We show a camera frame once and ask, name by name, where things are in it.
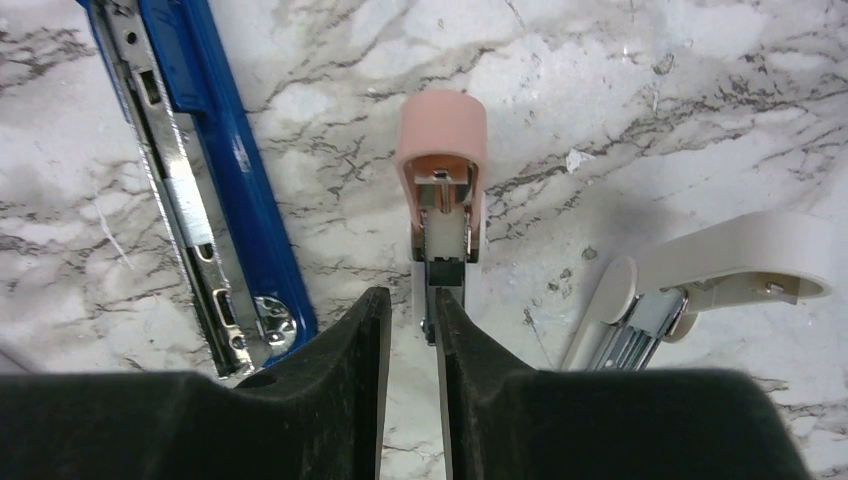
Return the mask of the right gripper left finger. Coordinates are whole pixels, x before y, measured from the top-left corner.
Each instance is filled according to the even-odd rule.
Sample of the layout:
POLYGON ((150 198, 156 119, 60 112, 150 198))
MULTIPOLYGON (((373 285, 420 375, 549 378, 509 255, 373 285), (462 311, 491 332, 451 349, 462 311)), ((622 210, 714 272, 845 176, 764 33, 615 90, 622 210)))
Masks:
POLYGON ((371 287, 233 388, 196 372, 1 380, 5 479, 375 479, 392 306, 371 287))

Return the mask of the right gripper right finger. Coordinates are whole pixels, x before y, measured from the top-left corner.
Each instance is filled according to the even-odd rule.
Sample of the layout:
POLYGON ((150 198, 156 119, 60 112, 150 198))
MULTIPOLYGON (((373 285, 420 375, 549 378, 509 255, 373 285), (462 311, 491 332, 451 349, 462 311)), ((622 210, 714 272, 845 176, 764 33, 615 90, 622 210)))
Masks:
POLYGON ((731 370, 535 369, 434 294, 451 479, 806 479, 769 397, 731 370))

